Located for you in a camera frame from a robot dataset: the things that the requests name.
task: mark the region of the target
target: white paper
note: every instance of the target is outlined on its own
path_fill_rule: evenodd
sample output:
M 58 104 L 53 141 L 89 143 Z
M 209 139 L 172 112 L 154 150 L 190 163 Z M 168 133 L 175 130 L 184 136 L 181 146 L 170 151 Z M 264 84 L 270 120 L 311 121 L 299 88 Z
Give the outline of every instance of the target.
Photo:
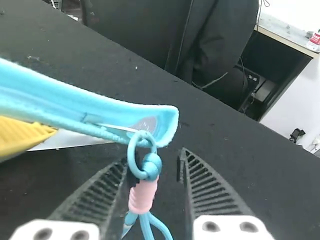
M 88 136 L 85 134 L 69 131 L 65 129 L 59 129 L 55 135 L 48 138 L 43 143 L 31 148 L 29 151 L 38 151 L 46 149 L 62 149 L 71 148 L 77 146 L 87 146 L 96 144 L 108 144 L 113 143 L 112 141 Z

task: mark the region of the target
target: white wall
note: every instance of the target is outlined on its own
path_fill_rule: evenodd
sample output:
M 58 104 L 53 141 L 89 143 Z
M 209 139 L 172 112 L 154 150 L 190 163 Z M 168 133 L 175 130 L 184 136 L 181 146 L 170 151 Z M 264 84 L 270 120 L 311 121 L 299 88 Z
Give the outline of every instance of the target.
M 320 0 L 269 2 L 270 7 L 262 7 L 264 13 L 306 31 L 320 29 Z M 294 129 L 303 129 L 306 135 L 298 143 L 312 149 L 310 144 L 320 135 L 319 58 L 311 60 L 260 123 L 286 138 Z
M 305 31 L 320 29 L 320 0 L 267 0 L 262 12 Z
M 320 58 L 311 60 L 260 122 L 286 138 L 303 129 L 304 148 L 320 135 Z

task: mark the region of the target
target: yellow object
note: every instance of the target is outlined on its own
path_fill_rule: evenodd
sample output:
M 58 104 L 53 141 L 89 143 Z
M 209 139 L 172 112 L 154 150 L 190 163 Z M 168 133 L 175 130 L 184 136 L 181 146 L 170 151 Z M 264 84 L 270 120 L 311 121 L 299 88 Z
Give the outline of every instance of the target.
M 0 157 L 31 149 L 56 132 L 56 129 L 38 122 L 27 123 L 0 116 Z

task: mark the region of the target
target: blue cord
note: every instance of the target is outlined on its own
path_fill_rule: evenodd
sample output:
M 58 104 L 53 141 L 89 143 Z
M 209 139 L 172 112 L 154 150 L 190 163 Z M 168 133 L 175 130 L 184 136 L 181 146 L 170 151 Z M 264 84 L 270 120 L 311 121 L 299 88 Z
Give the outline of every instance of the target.
M 138 141 L 146 139 L 151 143 L 151 153 L 147 154 L 142 160 L 142 170 L 136 164 L 135 150 Z M 141 130 L 136 132 L 131 138 L 127 148 L 127 161 L 131 172 L 135 177 L 146 181 L 155 181 L 162 170 L 161 158 L 157 155 L 157 146 L 151 133 Z M 151 225 L 155 226 L 164 235 L 165 240 L 173 240 L 173 237 L 167 226 L 149 211 L 145 214 L 135 214 L 128 211 L 124 218 L 124 226 L 121 239 L 129 232 L 139 217 L 140 227 L 145 240 L 155 240 Z

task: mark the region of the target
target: black tabletop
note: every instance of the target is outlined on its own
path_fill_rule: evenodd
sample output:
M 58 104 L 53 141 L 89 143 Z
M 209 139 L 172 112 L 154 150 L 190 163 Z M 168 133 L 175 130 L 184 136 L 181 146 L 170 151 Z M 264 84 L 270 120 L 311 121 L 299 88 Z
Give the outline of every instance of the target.
M 318 158 L 41 0 L 1 0 L 1 9 L 0 56 L 115 99 L 179 108 L 176 136 L 159 151 L 164 166 L 152 208 L 175 239 L 184 239 L 184 189 L 175 182 L 181 147 L 215 168 L 277 240 L 319 239 Z M 0 164 L 0 238 L 46 218 L 125 147 L 28 152 Z M 131 238 L 140 236 L 136 229 Z

